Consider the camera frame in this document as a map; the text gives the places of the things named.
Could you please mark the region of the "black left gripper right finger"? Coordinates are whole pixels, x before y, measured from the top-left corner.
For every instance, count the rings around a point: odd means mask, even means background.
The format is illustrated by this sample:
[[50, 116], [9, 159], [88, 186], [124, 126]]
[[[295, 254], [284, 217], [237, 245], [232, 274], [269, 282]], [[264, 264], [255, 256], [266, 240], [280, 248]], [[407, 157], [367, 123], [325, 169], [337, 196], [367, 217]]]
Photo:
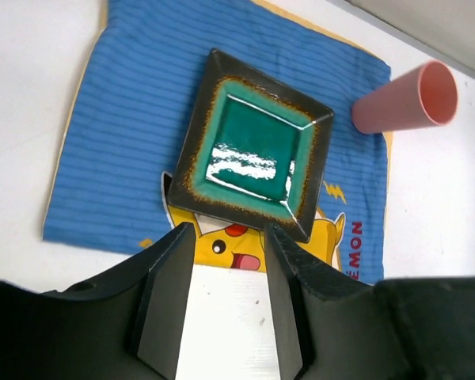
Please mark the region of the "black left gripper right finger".
[[475, 379], [475, 277], [367, 285], [265, 231], [283, 379]]

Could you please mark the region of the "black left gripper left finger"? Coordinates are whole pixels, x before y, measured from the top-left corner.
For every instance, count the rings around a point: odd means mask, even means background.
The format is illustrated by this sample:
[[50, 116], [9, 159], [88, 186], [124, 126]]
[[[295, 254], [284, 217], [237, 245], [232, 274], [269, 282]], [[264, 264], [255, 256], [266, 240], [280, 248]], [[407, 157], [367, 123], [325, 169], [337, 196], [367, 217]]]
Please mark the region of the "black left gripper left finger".
[[0, 281], [0, 379], [173, 379], [194, 262], [183, 223], [65, 291]]

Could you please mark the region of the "blue Pikachu placemat cloth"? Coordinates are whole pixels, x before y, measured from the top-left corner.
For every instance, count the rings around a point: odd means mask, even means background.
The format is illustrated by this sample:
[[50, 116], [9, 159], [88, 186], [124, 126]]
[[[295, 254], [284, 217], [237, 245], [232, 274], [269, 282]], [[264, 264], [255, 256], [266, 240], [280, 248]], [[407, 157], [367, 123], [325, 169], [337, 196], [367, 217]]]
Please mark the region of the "blue Pikachu placemat cloth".
[[388, 171], [383, 135], [353, 126], [352, 103], [390, 67], [265, 1], [111, 1], [66, 127], [44, 220], [46, 241], [137, 253], [191, 222], [197, 264], [264, 270], [262, 234], [166, 204], [209, 51], [217, 48], [335, 113], [321, 196], [304, 249], [374, 283]]

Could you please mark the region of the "green square ceramic plate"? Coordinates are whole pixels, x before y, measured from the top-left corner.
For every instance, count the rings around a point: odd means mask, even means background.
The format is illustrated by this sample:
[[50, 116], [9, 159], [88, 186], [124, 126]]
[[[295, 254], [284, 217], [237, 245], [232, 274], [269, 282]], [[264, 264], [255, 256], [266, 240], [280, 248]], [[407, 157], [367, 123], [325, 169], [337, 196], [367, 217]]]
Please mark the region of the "green square ceramic plate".
[[207, 56], [169, 205], [306, 242], [334, 111], [218, 49]]

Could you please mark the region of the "pink plastic cup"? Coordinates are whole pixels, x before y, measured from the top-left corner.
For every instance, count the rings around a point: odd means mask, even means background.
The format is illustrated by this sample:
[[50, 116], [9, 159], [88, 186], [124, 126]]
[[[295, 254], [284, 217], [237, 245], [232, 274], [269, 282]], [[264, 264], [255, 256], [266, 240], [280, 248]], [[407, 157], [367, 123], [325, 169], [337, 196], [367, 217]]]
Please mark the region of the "pink plastic cup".
[[441, 127], [455, 117], [458, 88], [445, 63], [429, 61], [358, 99], [352, 122], [364, 134]]

